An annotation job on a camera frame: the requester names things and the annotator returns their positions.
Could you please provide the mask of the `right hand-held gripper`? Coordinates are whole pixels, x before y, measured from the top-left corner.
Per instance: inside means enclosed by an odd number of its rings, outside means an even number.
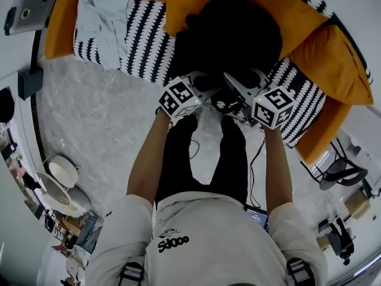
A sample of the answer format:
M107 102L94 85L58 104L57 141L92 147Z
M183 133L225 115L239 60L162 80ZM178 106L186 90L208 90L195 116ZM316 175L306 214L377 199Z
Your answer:
M287 121L295 105L290 92L283 86L270 83L258 69L245 74L224 73L224 80L241 102L248 120L256 120L269 128L278 128Z

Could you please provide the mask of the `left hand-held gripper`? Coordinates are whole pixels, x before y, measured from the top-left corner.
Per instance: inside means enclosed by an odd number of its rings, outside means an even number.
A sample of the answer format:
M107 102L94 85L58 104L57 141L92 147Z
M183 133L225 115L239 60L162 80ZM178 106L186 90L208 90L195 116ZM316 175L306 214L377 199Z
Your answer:
M178 119L194 113L220 89L220 84L212 76L193 71L169 81L158 102L171 119Z

